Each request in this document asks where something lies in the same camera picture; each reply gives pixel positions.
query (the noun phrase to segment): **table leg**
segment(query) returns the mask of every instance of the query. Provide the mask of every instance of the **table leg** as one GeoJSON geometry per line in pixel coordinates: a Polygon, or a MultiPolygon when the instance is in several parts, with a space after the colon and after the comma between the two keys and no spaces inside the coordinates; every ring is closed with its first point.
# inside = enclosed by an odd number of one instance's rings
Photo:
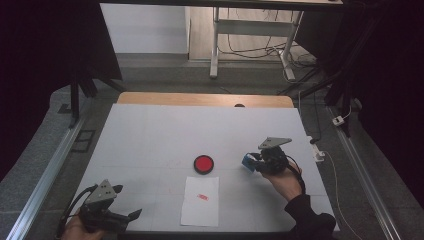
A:
{"type": "Polygon", "coordinates": [[[211,56],[210,78],[214,79],[218,76],[218,24],[219,24],[219,8],[214,8],[213,17],[213,46],[211,56]]]}
{"type": "Polygon", "coordinates": [[[296,18],[293,22],[290,35],[287,37],[287,42],[286,42],[286,46],[284,48],[284,51],[279,51],[280,59],[281,59],[281,62],[283,63],[284,72],[286,73],[288,81],[294,81],[295,80],[293,70],[291,69],[290,62],[288,60],[288,56],[289,56],[289,53],[290,53],[290,48],[292,46],[294,37],[296,36],[296,33],[297,33],[297,28],[299,27],[299,23],[300,23],[300,19],[302,18],[302,14],[303,14],[303,11],[298,12],[298,14],[297,14],[297,16],[296,16],[296,18]]]}

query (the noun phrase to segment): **wall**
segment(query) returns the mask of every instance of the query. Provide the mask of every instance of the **wall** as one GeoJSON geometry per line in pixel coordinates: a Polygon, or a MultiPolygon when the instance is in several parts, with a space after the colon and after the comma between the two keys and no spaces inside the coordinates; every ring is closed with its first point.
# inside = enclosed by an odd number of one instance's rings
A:
{"type": "Polygon", "coordinates": [[[188,53],[187,7],[101,4],[116,53],[188,53]]]}

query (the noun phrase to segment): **white table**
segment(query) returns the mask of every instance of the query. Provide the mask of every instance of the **white table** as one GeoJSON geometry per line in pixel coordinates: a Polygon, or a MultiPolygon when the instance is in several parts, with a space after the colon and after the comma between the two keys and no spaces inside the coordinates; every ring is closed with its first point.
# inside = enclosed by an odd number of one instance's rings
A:
{"type": "Polygon", "coordinates": [[[123,185],[110,210],[126,215],[143,209],[127,231],[288,231],[295,222],[284,211],[286,201],[241,165],[266,137],[293,139],[282,149],[303,169],[312,208],[333,214],[294,108],[115,104],[77,192],[103,179],[123,185]],[[206,176],[193,169],[203,154],[215,161],[206,176]],[[218,227],[180,225],[187,176],[220,178],[218,227]]]}

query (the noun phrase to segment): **red mark on paper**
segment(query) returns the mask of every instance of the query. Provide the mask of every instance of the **red mark on paper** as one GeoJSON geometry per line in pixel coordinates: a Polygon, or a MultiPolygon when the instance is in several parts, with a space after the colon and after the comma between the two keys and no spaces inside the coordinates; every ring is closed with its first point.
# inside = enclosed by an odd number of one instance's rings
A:
{"type": "Polygon", "coordinates": [[[203,195],[203,194],[199,194],[199,195],[197,195],[197,197],[200,198],[200,199],[203,199],[205,201],[209,200],[209,198],[207,196],[203,195]]]}

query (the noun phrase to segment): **sheet of paper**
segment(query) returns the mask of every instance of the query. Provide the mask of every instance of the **sheet of paper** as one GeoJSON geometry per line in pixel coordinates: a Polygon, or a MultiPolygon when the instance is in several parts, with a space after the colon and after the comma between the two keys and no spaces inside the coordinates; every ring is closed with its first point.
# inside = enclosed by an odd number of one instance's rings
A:
{"type": "Polygon", "coordinates": [[[219,178],[187,177],[181,225],[218,227],[219,178]]]}

